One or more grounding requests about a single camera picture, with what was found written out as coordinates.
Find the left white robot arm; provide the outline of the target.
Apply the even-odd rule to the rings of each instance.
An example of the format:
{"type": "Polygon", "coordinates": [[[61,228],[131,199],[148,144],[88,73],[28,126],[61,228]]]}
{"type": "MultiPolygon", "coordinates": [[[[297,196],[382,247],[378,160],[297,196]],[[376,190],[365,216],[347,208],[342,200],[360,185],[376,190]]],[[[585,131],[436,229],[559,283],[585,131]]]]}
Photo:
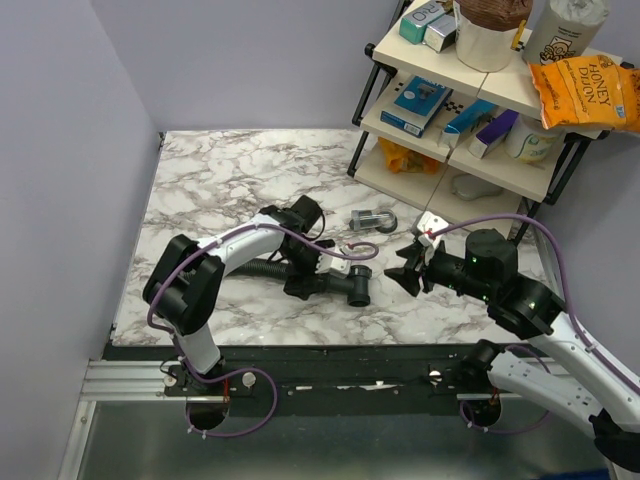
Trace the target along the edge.
{"type": "Polygon", "coordinates": [[[143,289],[149,326],[168,332],[190,366],[187,382],[201,395],[222,380],[222,360],[208,321],[223,279],[260,255],[276,251],[295,274],[313,274],[320,253],[304,236],[323,216],[320,205],[303,195],[293,205],[270,205],[248,222],[205,242],[185,235],[170,240],[143,289]]]}

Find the clear plastic pipe fitting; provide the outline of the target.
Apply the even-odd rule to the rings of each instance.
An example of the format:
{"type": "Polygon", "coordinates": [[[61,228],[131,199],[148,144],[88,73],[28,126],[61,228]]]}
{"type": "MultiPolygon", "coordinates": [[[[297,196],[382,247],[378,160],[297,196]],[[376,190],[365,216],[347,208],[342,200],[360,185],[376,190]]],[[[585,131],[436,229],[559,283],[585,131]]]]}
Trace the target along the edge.
{"type": "Polygon", "coordinates": [[[397,229],[398,221],[391,210],[353,210],[348,225],[352,231],[376,230],[390,234],[397,229]]]}

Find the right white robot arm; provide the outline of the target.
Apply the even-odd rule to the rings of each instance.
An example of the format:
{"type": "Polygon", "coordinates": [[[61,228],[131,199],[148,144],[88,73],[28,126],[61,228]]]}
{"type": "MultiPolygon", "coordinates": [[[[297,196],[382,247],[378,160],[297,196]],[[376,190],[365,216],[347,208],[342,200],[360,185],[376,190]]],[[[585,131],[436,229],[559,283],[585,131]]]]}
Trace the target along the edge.
{"type": "Polygon", "coordinates": [[[519,340],[544,352],[573,378],[528,367],[507,348],[481,340],[460,363],[469,390],[507,390],[562,417],[593,440],[610,462],[639,470],[639,378],[601,347],[543,283],[522,275],[513,243],[494,229],[471,232],[464,257],[426,236],[398,251],[405,263],[385,275],[412,296],[440,285],[486,304],[488,316],[519,340]]]}

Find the grey T pipe fitting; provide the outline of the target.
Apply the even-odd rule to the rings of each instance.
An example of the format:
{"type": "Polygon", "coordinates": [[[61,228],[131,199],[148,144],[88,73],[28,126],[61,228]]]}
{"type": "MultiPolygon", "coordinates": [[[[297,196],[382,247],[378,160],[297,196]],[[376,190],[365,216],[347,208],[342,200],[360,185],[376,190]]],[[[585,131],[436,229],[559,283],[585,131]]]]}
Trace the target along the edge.
{"type": "Polygon", "coordinates": [[[328,290],[332,293],[346,296],[347,304],[351,307],[363,308],[370,304],[369,281],[372,271],[364,265],[352,265],[345,278],[331,276],[328,290]]]}

